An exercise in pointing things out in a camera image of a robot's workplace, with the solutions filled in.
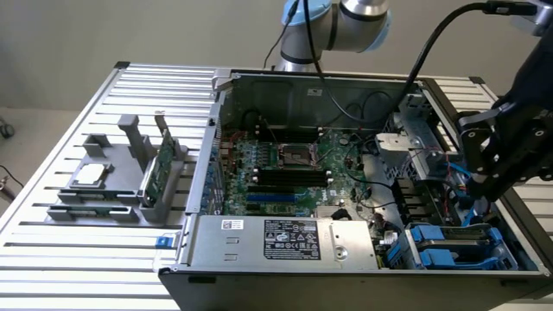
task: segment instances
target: connector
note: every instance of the connector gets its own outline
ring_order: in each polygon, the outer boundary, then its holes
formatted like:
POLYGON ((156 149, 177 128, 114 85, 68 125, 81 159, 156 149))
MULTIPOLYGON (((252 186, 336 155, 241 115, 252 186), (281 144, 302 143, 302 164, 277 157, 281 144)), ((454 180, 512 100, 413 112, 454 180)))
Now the connector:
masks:
POLYGON ((482 9, 484 14, 533 16, 537 6, 528 2, 516 1, 486 1, 482 9))
POLYGON ((296 0, 292 3, 290 9, 288 10, 286 24, 292 21, 292 18, 296 15, 296 11, 297 11, 298 4, 300 4, 300 0, 296 0))

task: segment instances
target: capacitor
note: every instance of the capacitor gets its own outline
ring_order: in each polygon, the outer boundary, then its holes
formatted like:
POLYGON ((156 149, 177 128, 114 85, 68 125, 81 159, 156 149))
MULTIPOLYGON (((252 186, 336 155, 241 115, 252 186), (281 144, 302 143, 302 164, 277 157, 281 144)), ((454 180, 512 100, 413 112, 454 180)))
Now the capacitor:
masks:
POLYGON ((348 170, 350 170, 352 166, 353 166, 353 160, 348 157, 345 158, 345 167, 348 167, 348 170))
POLYGON ((356 190, 356 188, 352 188, 349 197, 350 197, 352 201, 356 200, 356 198, 357 198, 357 190, 356 190))

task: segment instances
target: green circuit board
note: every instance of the green circuit board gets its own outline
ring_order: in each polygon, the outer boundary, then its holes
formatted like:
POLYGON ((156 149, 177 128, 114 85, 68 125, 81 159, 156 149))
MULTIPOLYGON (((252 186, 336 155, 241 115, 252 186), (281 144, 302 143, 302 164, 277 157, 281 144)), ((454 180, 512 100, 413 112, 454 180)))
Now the green circuit board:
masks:
POLYGON ((150 206, 161 199, 165 192, 166 181, 170 173, 170 162, 173 161, 174 142, 168 130, 164 131, 164 140, 157 151, 157 158, 146 184, 146 196, 150 206))
MULTIPOLYGON (((274 215, 274 216, 310 216, 313 211, 320 206, 337 206, 340 200, 344 200, 344 207, 354 209, 356 202, 352 200, 352 189, 356 188, 358 194, 362 193, 364 185, 360 185, 345 174, 344 159, 350 144, 342 146, 338 141, 348 137, 340 131, 328 132, 316 144, 276 144, 261 143, 253 137, 245 135, 241 139, 233 142, 233 161, 237 161, 236 166, 232 163, 225 163, 228 172, 225 174, 225 206, 224 214, 230 215, 274 215), (256 185, 252 181, 254 167, 280 169, 282 168, 282 158, 278 157, 278 150, 285 148, 306 149, 309 146, 312 157, 310 165, 304 165, 300 161, 288 158, 286 169, 297 170, 329 170, 332 171, 333 182, 326 188, 324 187, 294 187, 296 202, 294 203, 269 203, 257 202, 260 210, 249 211, 246 209, 246 192, 248 186, 256 185), (260 159, 260 150, 265 150, 264 154, 266 160, 260 159)), ((353 161, 357 157, 357 148, 349 155, 353 161)), ((350 170, 354 177, 364 179, 361 170, 350 170)))

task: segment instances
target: gray parts holder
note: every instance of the gray parts holder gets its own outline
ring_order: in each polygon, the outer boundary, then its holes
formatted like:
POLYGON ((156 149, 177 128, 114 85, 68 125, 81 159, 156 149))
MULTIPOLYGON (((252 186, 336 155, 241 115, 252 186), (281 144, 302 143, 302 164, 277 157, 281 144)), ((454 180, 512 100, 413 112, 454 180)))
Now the gray parts holder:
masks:
MULTIPOLYGON (((157 115, 158 124, 164 116, 157 115)), ((129 222, 137 226, 165 224, 176 185, 184 168, 188 152, 173 141, 173 159, 161 199, 149 206, 146 185, 154 178, 157 149, 148 135, 138 131, 138 117, 122 115, 117 122, 129 144, 110 144, 104 134, 90 134, 82 147, 86 155, 74 170, 68 184, 57 193, 60 201, 49 206, 48 215, 53 224, 117 225, 129 222)))

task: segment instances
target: blue pcie slot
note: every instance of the blue pcie slot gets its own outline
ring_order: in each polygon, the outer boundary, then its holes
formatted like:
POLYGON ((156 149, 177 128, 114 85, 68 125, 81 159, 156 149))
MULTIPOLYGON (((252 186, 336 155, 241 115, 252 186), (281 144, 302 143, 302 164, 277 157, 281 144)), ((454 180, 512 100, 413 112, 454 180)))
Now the blue pcie slot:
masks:
POLYGON ((296 203, 297 199, 293 194, 248 194, 245 200, 249 202, 277 202, 277 203, 296 203))

